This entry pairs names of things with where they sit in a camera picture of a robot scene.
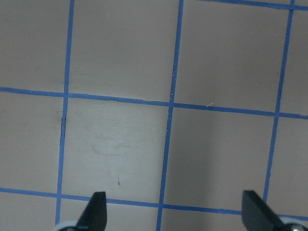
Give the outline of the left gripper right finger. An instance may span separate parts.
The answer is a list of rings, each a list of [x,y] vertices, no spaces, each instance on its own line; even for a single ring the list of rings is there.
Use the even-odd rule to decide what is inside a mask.
[[[242,193],[242,222],[247,231],[289,230],[289,225],[283,223],[255,191]]]

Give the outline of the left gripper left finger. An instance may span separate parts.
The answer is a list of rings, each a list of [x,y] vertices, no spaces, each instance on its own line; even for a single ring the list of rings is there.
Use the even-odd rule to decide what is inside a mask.
[[[104,231],[107,224],[105,192],[95,192],[76,223],[77,231]]]

